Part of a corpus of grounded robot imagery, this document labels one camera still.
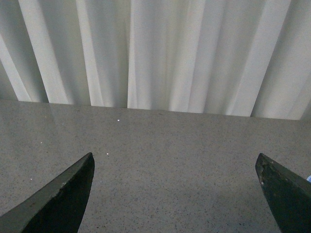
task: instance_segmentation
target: granite countertop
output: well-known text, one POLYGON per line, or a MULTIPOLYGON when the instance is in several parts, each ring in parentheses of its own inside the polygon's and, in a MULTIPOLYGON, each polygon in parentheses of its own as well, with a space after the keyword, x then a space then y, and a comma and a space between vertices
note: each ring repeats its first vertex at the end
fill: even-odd
POLYGON ((311 175, 311 122, 0 100, 0 132, 0 215, 93 153, 80 233, 276 233, 258 154, 311 175))

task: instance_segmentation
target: curtain fold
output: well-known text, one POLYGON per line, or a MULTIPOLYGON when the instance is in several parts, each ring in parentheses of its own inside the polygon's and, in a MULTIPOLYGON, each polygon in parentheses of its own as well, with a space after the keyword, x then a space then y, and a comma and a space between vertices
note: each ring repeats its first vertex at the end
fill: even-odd
POLYGON ((0 1, 0 99, 311 119, 308 0, 0 1))

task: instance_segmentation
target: countertop surface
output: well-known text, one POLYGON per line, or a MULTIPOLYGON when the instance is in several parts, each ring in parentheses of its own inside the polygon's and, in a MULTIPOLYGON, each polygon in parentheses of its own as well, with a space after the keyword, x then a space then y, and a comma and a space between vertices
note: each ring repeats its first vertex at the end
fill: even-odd
POLYGON ((277 233, 260 152, 311 175, 311 122, 0 100, 0 215, 92 152, 80 233, 277 233))

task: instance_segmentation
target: black metal jaw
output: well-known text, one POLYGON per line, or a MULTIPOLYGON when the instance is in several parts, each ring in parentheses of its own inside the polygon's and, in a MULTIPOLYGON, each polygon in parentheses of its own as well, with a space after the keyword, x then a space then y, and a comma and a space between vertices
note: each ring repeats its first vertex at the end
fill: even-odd
POLYGON ((311 233, 311 183, 262 153, 256 172, 280 230, 311 233))
POLYGON ((76 233, 94 176, 88 153, 27 200, 0 217, 0 233, 76 233))

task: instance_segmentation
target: sheer curtain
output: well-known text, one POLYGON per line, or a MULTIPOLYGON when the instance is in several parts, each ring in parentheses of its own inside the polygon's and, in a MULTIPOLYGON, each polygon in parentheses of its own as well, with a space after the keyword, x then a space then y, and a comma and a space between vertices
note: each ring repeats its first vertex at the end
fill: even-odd
POLYGON ((0 99, 311 119, 309 0, 0 0, 0 99))

